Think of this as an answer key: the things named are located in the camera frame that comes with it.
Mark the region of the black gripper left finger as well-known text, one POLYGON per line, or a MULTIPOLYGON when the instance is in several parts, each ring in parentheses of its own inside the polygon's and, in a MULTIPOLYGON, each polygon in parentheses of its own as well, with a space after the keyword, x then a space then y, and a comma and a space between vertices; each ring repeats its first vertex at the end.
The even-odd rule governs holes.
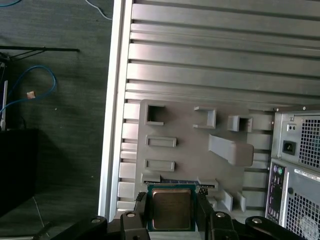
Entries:
POLYGON ((54 240, 149 240, 147 230, 148 195, 140 192, 134 209, 120 213, 109 222, 105 217, 85 218, 63 232, 54 240))

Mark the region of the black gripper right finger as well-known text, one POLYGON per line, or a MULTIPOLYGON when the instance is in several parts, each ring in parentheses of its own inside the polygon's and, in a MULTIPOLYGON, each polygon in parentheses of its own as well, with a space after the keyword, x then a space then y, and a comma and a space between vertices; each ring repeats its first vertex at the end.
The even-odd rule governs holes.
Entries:
POLYGON ((203 240, 300 240, 301 237, 262 216, 241 223, 223 211, 215 211, 200 190, 197 193, 197 228, 203 240))

